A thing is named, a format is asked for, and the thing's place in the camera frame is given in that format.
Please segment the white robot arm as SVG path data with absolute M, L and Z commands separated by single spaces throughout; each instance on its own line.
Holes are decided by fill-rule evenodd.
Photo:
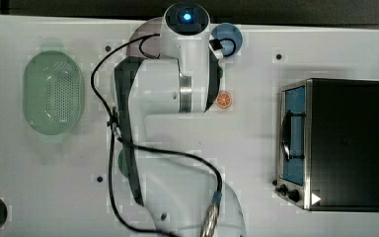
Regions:
M 154 237 L 246 237 L 235 192 L 201 155 L 202 116 L 221 86 L 210 17 L 196 3 L 168 7 L 147 54 L 130 50 L 114 69 L 118 132 L 132 196 Z

